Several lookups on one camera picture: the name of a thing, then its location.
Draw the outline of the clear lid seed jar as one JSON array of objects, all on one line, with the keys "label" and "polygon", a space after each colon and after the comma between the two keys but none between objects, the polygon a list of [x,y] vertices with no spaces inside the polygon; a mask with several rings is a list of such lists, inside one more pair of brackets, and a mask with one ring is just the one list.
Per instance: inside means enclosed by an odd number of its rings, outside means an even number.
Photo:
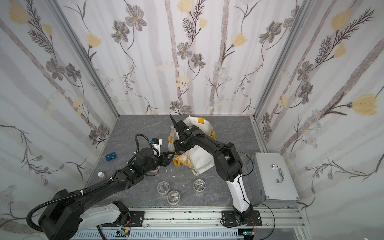
[{"label": "clear lid seed jar", "polygon": [[167,196],[167,201],[170,205],[177,205],[180,202],[181,195],[178,191],[170,191]]}]

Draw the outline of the red green label seed jar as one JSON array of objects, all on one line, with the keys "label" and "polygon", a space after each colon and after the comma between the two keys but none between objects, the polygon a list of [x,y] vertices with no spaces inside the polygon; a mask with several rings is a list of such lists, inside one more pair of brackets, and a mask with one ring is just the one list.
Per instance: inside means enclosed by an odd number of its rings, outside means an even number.
[{"label": "red green label seed jar", "polygon": [[167,195],[170,191],[170,184],[166,181],[162,181],[157,186],[157,191],[161,195]]}]

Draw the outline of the white canvas tote bag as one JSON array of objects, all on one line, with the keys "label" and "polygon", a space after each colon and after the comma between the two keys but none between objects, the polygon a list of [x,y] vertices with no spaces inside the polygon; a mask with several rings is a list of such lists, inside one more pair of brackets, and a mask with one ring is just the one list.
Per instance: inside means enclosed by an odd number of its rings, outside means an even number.
[{"label": "white canvas tote bag", "polygon": [[[192,125],[199,127],[203,133],[216,139],[213,126],[208,120],[188,116],[183,122],[188,127],[191,127]],[[188,151],[176,150],[176,140],[179,140],[179,135],[175,127],[171,127],[170,136],[168,138],[168,150],[169,152],[175,152],[178,155],[177,157],[173,157],[173,162],[176,167],[184,165],[188,167],[195,176],[198,176],[215,165],[213,157],[200,146],[194,146]]]}]

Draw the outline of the yellow stripe lid seed jar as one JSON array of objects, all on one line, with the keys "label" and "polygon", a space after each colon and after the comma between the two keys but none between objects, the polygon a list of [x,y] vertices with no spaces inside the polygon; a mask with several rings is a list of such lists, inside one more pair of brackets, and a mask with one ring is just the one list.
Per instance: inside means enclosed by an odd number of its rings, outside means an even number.
[{"label": "yellow stripe lid seed jar", "polygon": [[206,182],[202,179],[194,181],[194,189],[197,193],[201,193],[206,189]]}]

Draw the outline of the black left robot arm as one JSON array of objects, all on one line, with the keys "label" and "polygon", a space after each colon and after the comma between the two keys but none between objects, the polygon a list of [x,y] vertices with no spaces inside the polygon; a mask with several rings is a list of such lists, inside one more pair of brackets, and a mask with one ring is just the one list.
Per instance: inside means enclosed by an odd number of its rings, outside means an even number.
[{"label": "black left robot arm", "polygon": [[43,232],[50,240],[69,240],[86,222],[82,214],[109,196],[138,184],[144,176],[158,167],[168,166],[174,152],[162,152],[159,139],[147,140],[148,147],[136,151],[127,166],[116,170],[112,176],[90,187],[68,192],[59,191],[52,200],[33,208],[26,216],[28,226]]}]

